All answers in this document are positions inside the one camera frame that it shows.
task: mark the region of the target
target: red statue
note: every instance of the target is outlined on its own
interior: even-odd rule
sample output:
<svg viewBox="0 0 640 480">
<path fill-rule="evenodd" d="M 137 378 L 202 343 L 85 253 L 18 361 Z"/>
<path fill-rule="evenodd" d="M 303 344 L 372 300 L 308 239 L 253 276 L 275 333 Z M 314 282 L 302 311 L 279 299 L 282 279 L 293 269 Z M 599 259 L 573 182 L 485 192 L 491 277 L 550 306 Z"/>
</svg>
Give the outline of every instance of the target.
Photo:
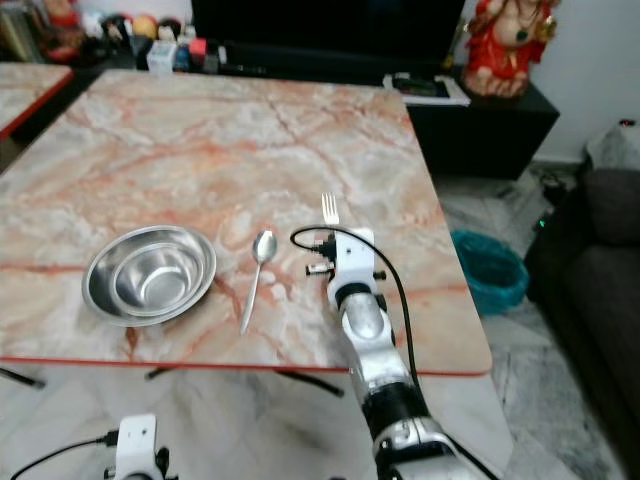
<svg viewBox="0 0 640 480">
<path fill-rule="evenodd" d="M 467 29 L 469 65 L 464 82 L 478 95 L 515 97 L 529 83 L 529 62 L 539 63 L 553 38 L 551 7 L 559 0 L 480 0 Z"/>
</svg>

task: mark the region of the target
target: steel spoon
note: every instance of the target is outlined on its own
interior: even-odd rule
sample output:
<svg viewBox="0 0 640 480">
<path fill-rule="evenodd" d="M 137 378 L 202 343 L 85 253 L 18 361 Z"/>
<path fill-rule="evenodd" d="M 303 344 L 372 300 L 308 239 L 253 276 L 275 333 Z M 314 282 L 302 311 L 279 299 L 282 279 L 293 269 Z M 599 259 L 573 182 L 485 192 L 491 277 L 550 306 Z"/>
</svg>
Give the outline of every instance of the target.
<svg viewBox="0 0 640 480">
<path fill-rule="evenodd" d="M 253 278 L 253 283 L 249 290 L 249 296 L 247 297 L 247 303 L 244 306 L 240 335 L 244 335 L 244 332 L 247 330 L 247 326 L 249 326 L 249 319 L 251 318 L 251 311 L 253 310 L 253 302 L 256 298 L 256 291 L 258 290 L 260 269 L 262 268 L 262 265 L 273 259 L 276 255 L 277 249 L 278 242 L 276 241 L 276 235 L 271 230 L 263 230 L 253 241 L 253 258 L 255 258 L 258 263 L 258 268 L 256 268 L 256 276 Z"/>
</svg>

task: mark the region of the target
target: television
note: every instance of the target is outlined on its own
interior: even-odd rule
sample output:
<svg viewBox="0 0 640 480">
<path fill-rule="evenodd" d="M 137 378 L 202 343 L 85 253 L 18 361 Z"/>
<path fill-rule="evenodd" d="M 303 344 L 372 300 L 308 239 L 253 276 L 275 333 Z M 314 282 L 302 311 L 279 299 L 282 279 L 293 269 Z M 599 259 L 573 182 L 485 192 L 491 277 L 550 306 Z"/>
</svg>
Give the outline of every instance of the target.
<svg viewBox="0 0 640 480">
<path fill-rule="evenodd" d="M 444 60 L 464 0 L 192 0 L 199 37 L 229 61 L 378 75 Z"/>
</svg>

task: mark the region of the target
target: metal bowl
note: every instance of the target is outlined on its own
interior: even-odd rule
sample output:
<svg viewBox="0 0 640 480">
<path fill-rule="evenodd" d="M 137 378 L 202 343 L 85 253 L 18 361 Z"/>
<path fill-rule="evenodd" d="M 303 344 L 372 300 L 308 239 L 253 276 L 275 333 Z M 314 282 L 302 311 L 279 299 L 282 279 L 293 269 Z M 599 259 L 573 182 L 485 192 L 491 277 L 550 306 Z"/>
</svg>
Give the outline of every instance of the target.
<svg viewBox="0 0 640 480">
<path fill-rule="evenodd" d="M 107 245 L 84 275 L 82 296 L 112 323 L 154 325 L 193 306 L 211 286 L 215 270 L 215 251 L 202 234 L 154 225 Z"/>
</svg>

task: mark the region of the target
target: teal trash bin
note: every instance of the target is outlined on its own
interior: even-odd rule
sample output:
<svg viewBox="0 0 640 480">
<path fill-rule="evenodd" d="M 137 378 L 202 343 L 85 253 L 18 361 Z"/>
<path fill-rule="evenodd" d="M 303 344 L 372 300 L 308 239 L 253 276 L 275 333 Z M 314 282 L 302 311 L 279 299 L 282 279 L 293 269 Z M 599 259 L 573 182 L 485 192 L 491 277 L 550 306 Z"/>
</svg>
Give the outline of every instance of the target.
<svg viewBox="0 0 640 480">
<path fill-rule="evenodd" d="M 498 315 L 522 302 L 529 272 L 507 245 L 468 230 L 451 234 L 478 313 Z"/>
</svg>

